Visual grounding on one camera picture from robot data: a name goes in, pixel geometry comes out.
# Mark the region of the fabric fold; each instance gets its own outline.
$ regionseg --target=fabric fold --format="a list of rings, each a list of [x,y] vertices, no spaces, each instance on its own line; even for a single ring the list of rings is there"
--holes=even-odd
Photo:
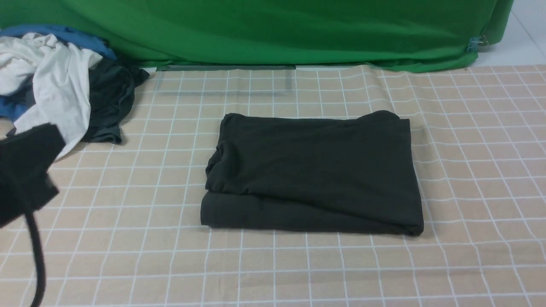
[[[419,235],[410,122],[228,114],[205,169],[211,227]]]
[[[64,45],[52,34],[0,37],[0,95],[15,93],[34,74],[36,105],[14,122],[17,132],[53,123],[66,142],[58,158],[66,155],[89,127],[88,69],[101,59],[89,49]]]

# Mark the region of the green cloth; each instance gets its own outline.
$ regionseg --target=green cloth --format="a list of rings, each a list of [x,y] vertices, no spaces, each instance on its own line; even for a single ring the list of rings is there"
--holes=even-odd
[[[511,1],[16,0],[1,1],[0,27],[74,27],[143,66],[370,63],[427,72],[472,63],[470,39],[499,40]]]

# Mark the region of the black cloth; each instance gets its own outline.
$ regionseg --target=black cloth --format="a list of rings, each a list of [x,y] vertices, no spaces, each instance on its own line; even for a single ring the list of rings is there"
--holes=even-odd
[[[423,232],[410,121],[228,114],[205,169],[201,224],[219,228]]]
[[[47,171],[64,145],[57,126],[48,123],[0,140],[0,228],[25,213],[17,191],[33,211],[58,194]]]
[[[150,74],[135,66],[123,66],[108,58],[103,58],[89,70],[89,103],[91,116],[89,128],[82,141],[89,143],[110,142],[121,144],[120,122],[129,114],[135,100],[135,88],[140,86]],[[32,78],[16,94],[9,97],[10,102],[32,107],[36,104],[32,89]],[[7,136],[15,135],[15,128]]]

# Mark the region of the folded black shirt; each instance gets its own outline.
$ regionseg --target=folded black shirt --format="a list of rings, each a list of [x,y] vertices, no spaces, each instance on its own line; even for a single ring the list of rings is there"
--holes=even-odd
[[[201,224],[220,228],[420,235],[410,121],[227,114],[206,167]]]

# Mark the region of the black cable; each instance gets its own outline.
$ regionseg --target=black cable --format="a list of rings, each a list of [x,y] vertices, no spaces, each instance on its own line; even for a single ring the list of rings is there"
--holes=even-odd
[[[19,184],[17,177],[13,176],[12,172],[4,167],[4,173],[8,178],[8,184],[11,186],[16,197],[19,199],[19,205],[22,207],[21,211],[25,216],[27,222],[28,232],[30,233],[32,252],[34,253],[34,264],[36,266],[36,292],[34,293],[34,299],[32,300],[31,307],[39,307],[45,294],[45,262],[44,252],[41,248],[40,232],[38,231],[38,225],[34,214],[30,200],[26,193],[23,191],[22,186]]]
[[[28,232],[31,236],[32,252],[34,253],[34,263],[36,265],[36,292],[34,293],[34,299],[32,300],[31,307],[38,307],[41,301],[44,299],[45,293],[45,263],[44,252],[41,248],[40,233],[38,231],[38,225],[34,219],[34,214],[25,213],[25,220],[27,221]]]

